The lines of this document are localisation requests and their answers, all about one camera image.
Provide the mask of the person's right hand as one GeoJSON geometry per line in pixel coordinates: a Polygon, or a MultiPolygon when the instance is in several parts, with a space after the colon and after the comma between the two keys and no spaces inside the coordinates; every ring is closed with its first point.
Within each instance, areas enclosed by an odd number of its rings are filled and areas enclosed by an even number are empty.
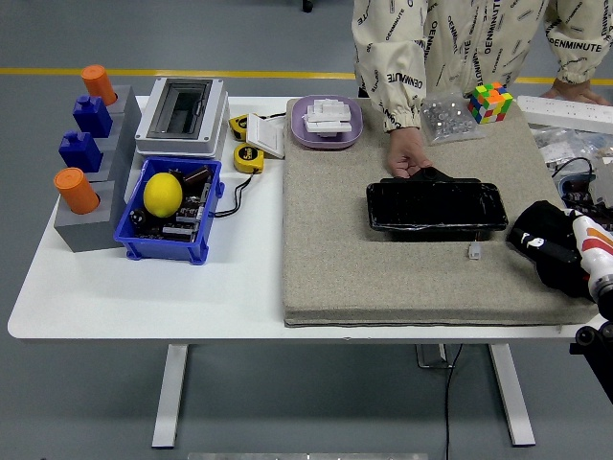
{"type": "Polygon", "coordinates": [[[389,133],[389,136],[387,164],[393,177],[409,178],[421,169],[433,166],[425,154],[420,130],[417,127],[395,129],[389,133]]]}

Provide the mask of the person's left hand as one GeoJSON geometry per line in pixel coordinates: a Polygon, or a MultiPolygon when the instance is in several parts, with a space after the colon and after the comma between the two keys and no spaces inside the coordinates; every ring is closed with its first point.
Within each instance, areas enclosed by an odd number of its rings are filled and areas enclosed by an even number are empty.
{"type": "Polygon", "coordinates": [[[555,79],[550,89],[543,93],[541,97],[583,104],[611,105],[609,100],[592,90],[590,80],[581,83],[568,83],[555,79]]]}

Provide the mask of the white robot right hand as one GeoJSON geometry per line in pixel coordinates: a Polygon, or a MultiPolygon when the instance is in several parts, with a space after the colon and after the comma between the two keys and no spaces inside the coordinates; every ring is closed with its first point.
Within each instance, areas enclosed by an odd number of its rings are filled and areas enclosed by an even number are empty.
{"type": "Polygon", "coordinates": [[[519,241],[531,255],[571,266],[579,263],[588,275],[588,286],[593,296],[612,284],[612,236],[594,220],[583,213],[564,209],[563,213],[572,225],[576,249],[564,248],[542,237],[519,230],[519,241]]]}

